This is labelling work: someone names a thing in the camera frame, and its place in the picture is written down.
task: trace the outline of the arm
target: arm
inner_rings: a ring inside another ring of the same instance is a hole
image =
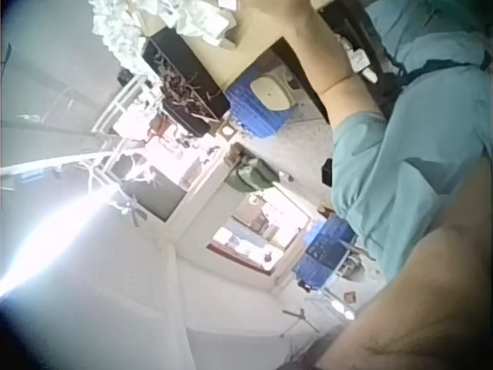
[[[311,8],[308,0],[246,0],[270,15],[283,29],[310,84],[325,105],[336,129],[347,117],[380,110],[355,74],[335,34]]]

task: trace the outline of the window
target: window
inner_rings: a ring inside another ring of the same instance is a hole
[[[270,274],[304,230],[309,217],[278,189],[250,195],[221,227],[209,249]]]

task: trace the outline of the bright light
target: bright light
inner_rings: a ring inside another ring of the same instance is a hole
[[[354,313],[352,313],[351,311],[346,311],[346,313],[344,313],[344,316],[346,316],[347,320],[354,320],[355,319]]]
[[[11,269],[0,280],[0,297],[45,270],[119,189],[105,186],[56,211],[28,236]]]
[[[337,312],[340,312],[341,314],[344,315],[344,312],[346,311],[346,309],[344,308],[344,305],[342,303],[334,300],[330,304],[332,305],[334,310],[336,310]]]

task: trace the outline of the wooden countertop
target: wooden countertop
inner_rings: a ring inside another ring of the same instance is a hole
[[[333,0],[312,0],[319,9]],[[140,12],[144,22],[144,34],[151,36],[165,27],[164,21],[146,12]],[[281,38],[281,31],[269,18],[249,9],[235,13],[238,23],[232,30],[234,50],[225,50],[207,44],[200,38],[183,37],[197,58],[221,89],[226,89],[255,60]]]

